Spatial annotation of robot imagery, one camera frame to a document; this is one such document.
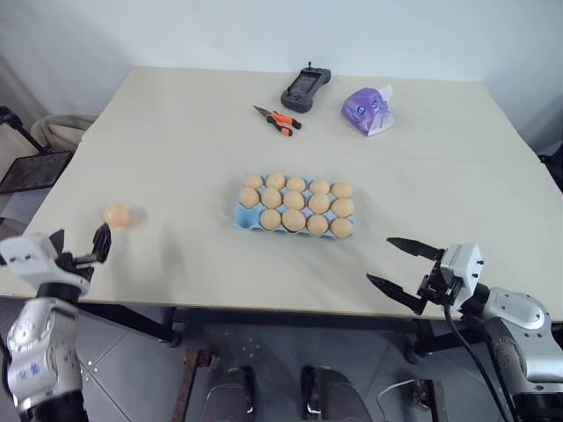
remote controller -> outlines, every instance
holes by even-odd
[[[309,67],[299,72],[296,80],[281,95],[281,103],[289,110],[298,113],[307,113],[313,107],[313,96],[320,85],[324,85],[331,80],[329,69]]]

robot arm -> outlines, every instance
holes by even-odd
[[[390,238],[402,251],[435,261],[418,296],[368,274],[391,299],[420,315],[428,301],[454,307],[462,320],[484,329],[495,370],[515,420],[563,420],[563,351],[552,335],[552,321],[535,298],[479,283],[485,262],[476,244],[438,250],[421,242]]]
[[[88,293],[93,262],[106,261],[111,245],[104,224],[92,253],[62,252],[64,233],[0,242],[0,264],[37,288],[8,334],[8,388],[22,421],[87,421],[76,352],[77,302]]]

orange pliers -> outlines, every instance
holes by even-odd
[[[295,129],[300,129],[301,128],[301,123],[299,123],[297,120],[289,117],[289,116],[284,116],[283,114],[279,114],[278,112],[269,112],[268,110],[262,108],[262,107],[257,107],[257,106],[253,106],[258,113],[262,114],[264,117],[266,117],[266,121],[271,124],[274,125],[274,127],[276,129],[278,129],[282,134],[286,135],[286,136],[291,136],[293,135],[293,130],[291,130],[289,127],[285,127],[280,125],[280,123],[285,123],[287,125],[291,125],[293,126]]]

egg carton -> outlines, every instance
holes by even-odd
[[[268,174],[261,174],[260,176],[262,177],[262,180],[266,181]],[[290,179],[290,177],[286,176],[285,179],[286,179],[286,183],[287,183],[287,181]],[[304,191],[301,192],[301,194],[305,198],[305,207],[303,209],[301,209],[300,211],[305,216],[305,220],[309,220],[309,217],[311,217],[312,215],[315,214],[307,207],[307,204],[309,203],[309,198],[313,195],[313,192],[311,192],[308,189],[308,187],[311,184],[311,182],[314,180],[314,178],[303,178],[303,180],[305,181],[307,189],[305,189]],[[329,185],[332,189],[334,183],[331,180],[328,180],[328,183],[329,183]],[[260,197],[262,197],[263,192],[266,190],[266,186],[262,185],[256,190],[260,194]],[[282,189],[279,190],[279,192],[281,194],[281,199],[283,200],[283,197],[285,196],[285,194],[287,192],[289,192],[289,189],[287,187],[283,187]],[[333,202],[336,200],[336,197],[332,193],[329,192],[328,193],[328,200],[330,202],[330,205],[332,205]],[[286,209],[288,209],[288,207],[286,207],[283,203],[278,208],[275,208],[275,210],[278,211],[280,214],[283,214],[283,212]],[[260,229],[260,230],[263,230],[263,231],[285,231],[286,233],[289,233],[290,235],[295,235],[295,234],[311,235],[310,231],[307,230],[306,225],[303,229],[301,229],[299,231],[287,230],[283,224],[280,224],[279,226],[277,226],[273,230],[264,229],[260,224],[260,215],[262,214],[263,211],[266,211],[266,210],[267,210],[267,208],[261,202],[259,202],[257,205],[255,205],[252,208],[244,207],[243,205],[238,203],[237,206],[235,207],[235,221],[233,222],[233,225],[235,225],[235,226],[237,226],[241,229],[248,229],[248,230]],[[328,221],[328,230],[325,233],[323,233],[322,235],[320,235],[319,237],[331,237],[333,239],[337,239],[337,237],[330,230],[330,226],[331,226],[331,222],[333,222],[333,220],[338,218],[338,217],[336,216],[336,214],[333,211],[331,211],[330,206],[328,208],[328,211],[326,211],[322,215]],[[355,223],[354,214],[349,215],[348,217],[346,217],[346,219],[349,220],[353,224]],[[353,237],[354,237],[354,234],[350,235],[349,237],[346,237],[346,239],[353,238]]]

egg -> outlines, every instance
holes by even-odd
[[[296,209],[288,208],[281,215],[281,222],[289,231],[299,231],[305,227],[305,216]]]
[[[262,193],[262,203],[266,208],[279,207],[282,204],[282,196],[277,190],[268,187]]]
[[[260,202],[258,192],[251,187],[243,187],[238,193],[238,202],[245,208],[252,208]]]
[[[337,198],[349,198],[352,196],[352,185],[349,183],[337,183],[332,187],[331,193]]]
[[[277,189],[278,191],[285,186],[285,176],[280,171],[275,171],[266,179],[266,187]]]
[[[291,178],[287,187],[290,191],[302,192],[305,190],[305,181],[302,178]]]
[[[337,217],[348,217],[354,212],[354,202],[349,198],[340,198],[333,202],[331,211],[333,211]]]
[[[314,236],[320,236],[328,230],[328,221],[322,215],[312,215],[307,220],[307,229]]]
[[[323,214],[328,210],[330,201],[326,193],[315,193],[309,198],[309,209],[315,214]]]
[[[328,193],[330,188],[331,186],[328,184],[328,182],[326,180],[323,180],[322,178],[314,180],[309,185],[309,190],[313,193]]]
[[[287,208],[303,209],[305,200],[299,192],[289,191],[283,196],[283,205]]]
[[[245,186],[251,187],[252,189],[258,189],[262,185],[264,185],[264,180],[262,180],[262,177],[259,174],[250,173],[246,176]]]
[[[266,230],[273,230],[282,223],[282,216],[275,209],[267,209],[260,214],[260,225]]]
[[[104,208],[104,219],[113,227],[125,227],[131,221],[129,211],[119,204],[108,205]]]
[[[354,231],[354,224],[346,218],[335,218],[331,222],[331,231],[339,239],[344,239]]]

